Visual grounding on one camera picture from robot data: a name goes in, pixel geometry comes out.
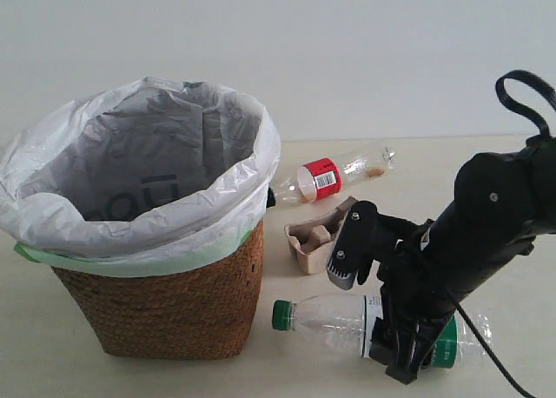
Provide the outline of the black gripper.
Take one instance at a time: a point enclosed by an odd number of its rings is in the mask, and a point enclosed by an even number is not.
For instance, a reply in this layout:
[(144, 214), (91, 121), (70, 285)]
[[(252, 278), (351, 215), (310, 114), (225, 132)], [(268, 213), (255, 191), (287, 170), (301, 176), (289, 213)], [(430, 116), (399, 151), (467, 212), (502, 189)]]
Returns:
[(388, 375), (401, 383), (415, 381), (422, 368), (454, 366), (455, 306), (429, 255), (436, 223), (378, 215), (377, 276), (387, 319), (374, 318), (367, 356), (388, 363)]

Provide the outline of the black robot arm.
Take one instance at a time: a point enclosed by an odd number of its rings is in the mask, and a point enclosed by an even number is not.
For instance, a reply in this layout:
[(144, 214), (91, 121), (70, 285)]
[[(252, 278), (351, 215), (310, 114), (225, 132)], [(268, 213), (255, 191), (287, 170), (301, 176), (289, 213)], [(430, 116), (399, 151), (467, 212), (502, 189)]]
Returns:
[(437, 219), (418, 225), (381, 215), (374, 229), (366, 257), (380, 264), (383, 316), (371, 356), (408, 384), (463, 314), (463, 300), (554, 232), (555, 141), (535, 136), (517, 152), (476, 154)]

